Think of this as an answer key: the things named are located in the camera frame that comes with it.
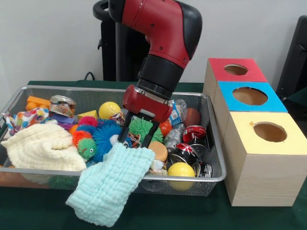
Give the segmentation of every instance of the green toy ball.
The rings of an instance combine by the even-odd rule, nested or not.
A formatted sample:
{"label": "green toy ball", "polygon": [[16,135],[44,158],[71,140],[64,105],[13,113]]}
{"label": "green toy ball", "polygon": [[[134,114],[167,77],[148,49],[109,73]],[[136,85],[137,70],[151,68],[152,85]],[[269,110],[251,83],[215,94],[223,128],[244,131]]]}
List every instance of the green toy ball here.
{"label": "green toy ball", "polygon": [[53,176],[48,181],[49,188],[52,189],[75,189],[78,185],[78,176]]}
{"label": "green toy ball", "polygon": [[[135,118],[131,121],[129,125],[129,130],[135,135],[140,135],[141,141],[143,142],[145,136],[148,134],[152,126],[153,124],[149,121],[145,121],[141,118]],[[152,141],[163,142],[163,135],[160,128],[158,128],[157,131],[154,133]]]}
{"label": "green toy ball", "polygon": [[89,160],[91,159],[97,151],[97,147],[95,141],[91,138],[84,138],[81,139],[78,143],[78,153],[84,159]]}

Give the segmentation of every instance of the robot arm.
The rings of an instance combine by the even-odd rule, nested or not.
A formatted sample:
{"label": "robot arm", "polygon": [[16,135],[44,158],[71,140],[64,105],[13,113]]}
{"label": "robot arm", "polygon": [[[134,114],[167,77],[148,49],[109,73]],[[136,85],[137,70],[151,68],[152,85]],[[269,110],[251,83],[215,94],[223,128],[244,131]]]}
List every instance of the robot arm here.
{"label": "robot arm", "polygon": [[137,86],[130,85],[123,98],[128,110],[118,137],[124,142],[132,117],[152,122],[142,147],[148,147],[159,124],[172,113],[169,102],[182,73],[198,45],[200,12],[173,0],[109,0],[111,18],[145,35],[150,51],[139,72]]}
{"label": "robot arm", "polygon": [[168,100],[198,45],[200,12],[173,0],[109,0],[110,16],[150,43],[138,87]]}

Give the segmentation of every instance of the light blue towel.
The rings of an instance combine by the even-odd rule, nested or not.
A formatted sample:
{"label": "light blue towel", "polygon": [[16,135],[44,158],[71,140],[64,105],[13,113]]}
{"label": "light blue towel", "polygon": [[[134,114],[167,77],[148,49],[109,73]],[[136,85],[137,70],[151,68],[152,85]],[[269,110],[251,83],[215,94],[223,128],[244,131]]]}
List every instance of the light blue towel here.
{"label": "light blue towel", "polygon": [[78,218],[112,227],[154,157],[150,149],[127,149],[121,143],[115,144],[103,162],[83,170],[66,204],[75,210]]}

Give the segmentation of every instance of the wire mesh basket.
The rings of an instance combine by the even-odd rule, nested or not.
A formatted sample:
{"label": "wire mesh basket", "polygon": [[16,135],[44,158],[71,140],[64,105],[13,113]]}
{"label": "wire mesh basket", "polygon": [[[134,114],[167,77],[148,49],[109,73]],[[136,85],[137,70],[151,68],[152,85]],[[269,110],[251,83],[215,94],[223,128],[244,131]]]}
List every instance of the wire mesh basket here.
{"label": "wire mesh basket", "polygon": [[[50,86],[26,86],[19,89],[5,105],[2,114],[16,114],[25,110],[28,96],[49,100],[53,95],[72,98],[77,103],[76,114],[99,110],[101,104],[114,101],[122,104],[124,90],[67,88]],[[201,114],[201,125],[207,127],[206,153],[203,161],[213,168],[211,178],[204,177],[171,177],[146,175],[140,182],[137,193],[207,196],[215,184],[226,177],[224,158],[217,134],[217,126],[210,99],[201,93],[173,93],[172,99],[183,99],[188,107]],[[7,130],[3,132],[3,141]],[[0,186],[75,189],[81,172],[51,171],[13,168],[6,149],[0,145]]]}

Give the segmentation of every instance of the green tablecloth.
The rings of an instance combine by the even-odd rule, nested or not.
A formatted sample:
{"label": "green tablecloth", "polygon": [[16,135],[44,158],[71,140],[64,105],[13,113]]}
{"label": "green tablecloth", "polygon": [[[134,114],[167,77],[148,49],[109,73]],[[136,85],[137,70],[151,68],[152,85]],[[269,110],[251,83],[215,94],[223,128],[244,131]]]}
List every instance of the green tablecloth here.
{"label": "green tablecloth", "polygon": [[[31,81],[35,85],[125,88],[126,82]],[[180,83],[177,91],[201,92]],[[71,191],[0,188],[0,229],[103,229],[79,220],[65,205]],[[131,194],[115,230],[303,230],[307,229],[307,181],[293,207],[231,207],[224,183],[205,197]]]}

